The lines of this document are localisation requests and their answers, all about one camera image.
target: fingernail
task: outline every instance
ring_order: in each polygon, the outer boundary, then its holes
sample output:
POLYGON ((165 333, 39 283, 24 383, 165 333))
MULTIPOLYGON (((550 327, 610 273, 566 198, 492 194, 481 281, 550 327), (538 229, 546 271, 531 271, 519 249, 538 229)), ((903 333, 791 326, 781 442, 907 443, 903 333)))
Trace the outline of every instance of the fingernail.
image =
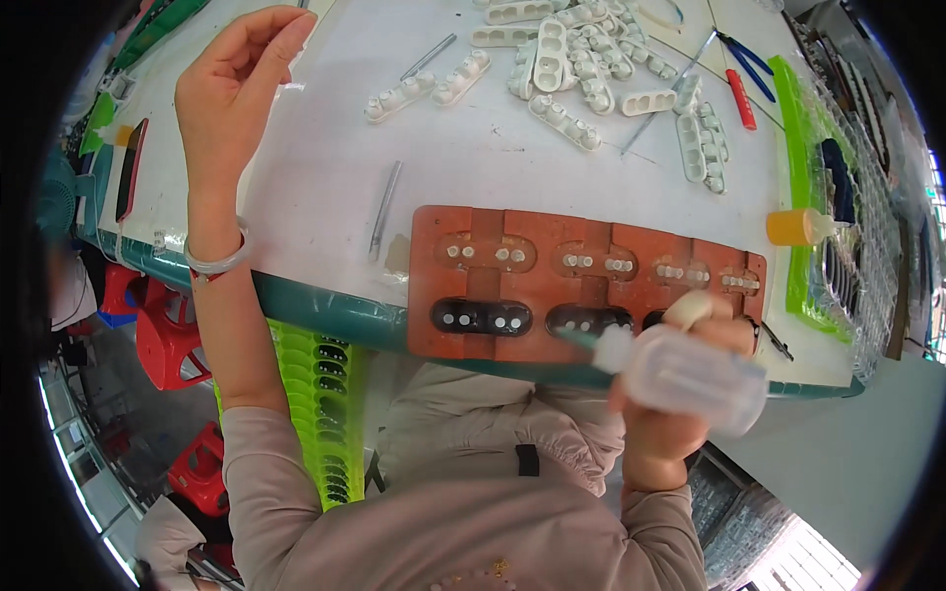
POLYGON ((315 26, 315 22, 318 20, 318 18, 319 17, 315 14, 315 12, 307 12, 296 20, 292 21, 292 26, 308 31, 315 26))

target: white table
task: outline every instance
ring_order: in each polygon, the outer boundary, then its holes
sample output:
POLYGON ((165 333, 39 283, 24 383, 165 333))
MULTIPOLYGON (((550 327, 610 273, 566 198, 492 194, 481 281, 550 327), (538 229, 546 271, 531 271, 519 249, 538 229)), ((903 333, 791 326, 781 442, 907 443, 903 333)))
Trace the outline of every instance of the white table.
MULTIPOLYGON (((731 1, 755 6, 747 0, 731 1)), ((139 87, 117 120, 136 125, 147 116, 150 125, 124 236, 150 243, 154 232, 162 231, 167 247, 181 250, 186 236, 186 177, 171 104, 173 84, 216 30, 258 4, 263 2, 210 3, 136 68, 139 87)), ((689 2, 680 4, 689 10, 689 2)), ((702 6, 697 0, 692 4, 702 6)), ((720 61, 726 65, 717 42, 704 59, 713 73, 702 61, 694 71, 703 76, 704 100, 712 103, 727 130, 732 159, 726 165, 724 196, 684 178, 674 116, 669 113, 659 115, 633 152, 621 159, 620 145, 641 118, 618 113, 600 117, 583 104, 580 90, 556 93, 556 101, 596 126, 604 137, 597 152, 577 149, 532 117, 526 103, 506 90, 513 48, 487 50, 493 58, 489 71, 457 105, 438 108, 422 100, 380 125, 369 125, 362 112, 369 95, 395 86, 420 56, 455 32, 460 37, 457 43, 428 66, 439 77, 452 71, 470 51, 469 31, 483 24, 482 13, 468 0, 338 0, 334 5, 315 5, 310 7, 322 17, 320 25, 294 65, 293 83, 276 100, 260 150, 240 184, 238 211, 258 239, 255 269, 406 305, 403 276, 387 271, 384 263, 392 241, 410 237, 413 211, 421 205, 521 209, 650 227, 763 255, 768 262, 766 321, 796 356, 795 363, 788 363, 768 339, 761 339, 758 360, 768 367, 769 377, 831 386, 850 383, 848 347, 784 312, 788 250, 773 247, 764 230, 765 216, 788 206, 784 136, 779 123, 760 111, 758 130, 742 128, 729 87, 714 75, 719 74, 720 61), (403 161, 404 168, 380 262, 371 264, 369 238, 395 160, 403 161)), ((694 9, 693 14, 702 12, 694 9)), ((695 36, 702 43, 704 32, 690 31, 691 25, 692 31, 699 28, 696 16, 690 20, 687 12, 687 17, 687 32, 681 39, 695 36)), ((778 25, 770 25, 781 26, 791 41, 779 15, 762 11, 755 18, 778 19, 778 25)), ((709 23, 701 26, 709 33, 709 23)), ((763 46, 776 51, 750 40, 735 25, 727 27, 720 26, 764 58, 769 54, 763 46)), ((655 29, 650 26, 648 32, 657 38, 655 29)), ((784 36, 770 41, 784 44, 784 36)), ((651 43, 678 68, 689 61, 669 46, 651 43)), ((794 50, 792 42, 780 52, 794 50)), ((745 78, 748 89, 753 85, 745 78)), ((667 81, 642 67, 631 80, 612 82, 619 93, 667 86, 667 81)), ((105 211, 112 211, 108 203, 105 211)), ((117 229, 104 218, 99 227, 117 229)), ((403 258, 389 263, 392 269, 407 265, 403 258)))

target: green tray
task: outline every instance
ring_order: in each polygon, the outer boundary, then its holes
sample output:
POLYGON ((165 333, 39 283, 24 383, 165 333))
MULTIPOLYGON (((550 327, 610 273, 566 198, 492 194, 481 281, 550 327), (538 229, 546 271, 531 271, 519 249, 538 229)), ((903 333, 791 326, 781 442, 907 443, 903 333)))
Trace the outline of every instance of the green tray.
MULTIPOLYGON (((363 500, 364 350, 289 324, 267 322, 289 398, 289 417, 323 511, 363 500)), ((216 383, 214 394, 220 410, 216 383)))
MULTIPOLYGON (((788 61, 776 56, 768 63, 775 72, 775 88, 785 126, 792 208, 814 207, 822 214, 828 213, 824 163, 818 146, 829 137, 833 138, 849 163, 856 162, 855 152, 827 107, 814 90, 803 87, 788 61)), ((847 330, 817 305, 810 290, 809 276, 813 272, 813 261, 821 260, 820 248, 820 245, 792 247, 785 310, 814 329, 848 342, 847 330)))

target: woman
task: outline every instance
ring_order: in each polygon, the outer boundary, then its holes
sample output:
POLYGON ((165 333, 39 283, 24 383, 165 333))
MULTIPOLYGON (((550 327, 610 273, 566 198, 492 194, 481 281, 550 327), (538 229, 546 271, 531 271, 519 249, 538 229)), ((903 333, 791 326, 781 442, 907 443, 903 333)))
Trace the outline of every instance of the woman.
MULTIPOLYGON (((192 267, 243 248, 237 181, 314 25, 290 7, 244 15, 181 75, 192 267)), ((608 401, 427 366, 382 434, 387 492, 322 514, 249 265, 192 275, 249 589, 706 587, 683 463, 705 441, 700 419, 637 407, 613 389, 608 401), (598 495, 622 451, 619 520, 598 495)), ((751 327, 716 307, 693 333, 748 354, 751 327)))

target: woman's right hand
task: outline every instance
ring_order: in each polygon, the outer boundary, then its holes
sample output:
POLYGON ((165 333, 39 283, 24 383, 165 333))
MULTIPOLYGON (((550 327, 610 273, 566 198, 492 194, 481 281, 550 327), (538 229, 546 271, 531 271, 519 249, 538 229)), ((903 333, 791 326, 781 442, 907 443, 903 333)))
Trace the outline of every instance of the woman's right hand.
MULTIPOLYGON (((694 338, 741 356, 751 357, 755 330, 749 321, 733 319, 732 304, 710 296, 709 318, 695 322, 688 334, 694 338)), ((681 328, 672 317, 668 325, 681 328)), ((669 413, 645 408, 624 393, 617 376, 608 393, 608 405, 620 412, 627 433, 624 436, 624 487, 635 491, 672 490, 683 486, 686 468, 683 459, 700 448, 710 426, 691 414, 669 413)))

